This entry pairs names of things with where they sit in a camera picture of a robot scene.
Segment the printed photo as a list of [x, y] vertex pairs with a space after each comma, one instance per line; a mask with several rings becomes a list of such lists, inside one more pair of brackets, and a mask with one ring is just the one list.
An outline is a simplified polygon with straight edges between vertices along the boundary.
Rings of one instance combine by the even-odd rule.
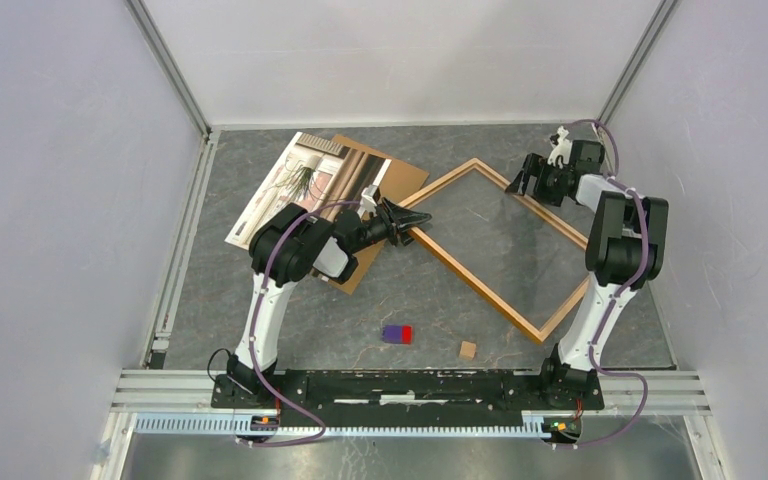
[[382, 187], [392, 160], [333, 140], [298, 132], [253, 194], [225, 242], [242, 248], [286, 205], [307, 211], [340, 201], [362, 200], [369, 186]]

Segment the wooden picture frame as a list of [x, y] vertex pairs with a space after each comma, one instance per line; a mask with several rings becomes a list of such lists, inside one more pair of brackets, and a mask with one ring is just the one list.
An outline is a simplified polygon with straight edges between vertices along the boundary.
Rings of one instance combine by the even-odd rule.
[[428, 212], [410, 234], [530, 340], [550, 341], [589, 284], [585, 234], [478, 158], [402, 201]]

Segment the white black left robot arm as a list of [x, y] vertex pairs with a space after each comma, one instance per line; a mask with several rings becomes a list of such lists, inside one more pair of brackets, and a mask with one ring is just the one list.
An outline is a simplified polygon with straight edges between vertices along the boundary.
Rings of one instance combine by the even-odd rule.
[[309, 211], [290, 203], [255, 232], [249, 244], [253, 293], [242, 338], [226, 364], [228, 381], [250, 407], [274, 394], [270, 377], [289, 300], [297, 284], [314, 271], [338, 284], [359, 265], [356, 254], [382, 241], [412, 242], [409, 231], [432, 219], [382, 197], [371, 186], [359, 201], [342, 200]]

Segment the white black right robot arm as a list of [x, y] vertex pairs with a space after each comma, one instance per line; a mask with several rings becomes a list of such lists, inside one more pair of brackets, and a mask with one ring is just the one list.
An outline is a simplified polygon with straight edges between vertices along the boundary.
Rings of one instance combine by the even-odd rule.
[[551, 408], [562, 408], [578, 391], [589, 394], [595, 389], [605, 341], [627, 304], [659, 275], [669, 204], [641, 195], [605, 172], [603, 143], [574, 139], [564, 126], [557, 128], [549, 143], [548, 155], [525, 157], [505, 191], [531, 195], [551, 206], [571, 199], [594, 214], [585, 248], [587, 291], [537, 382], [540, 400]]

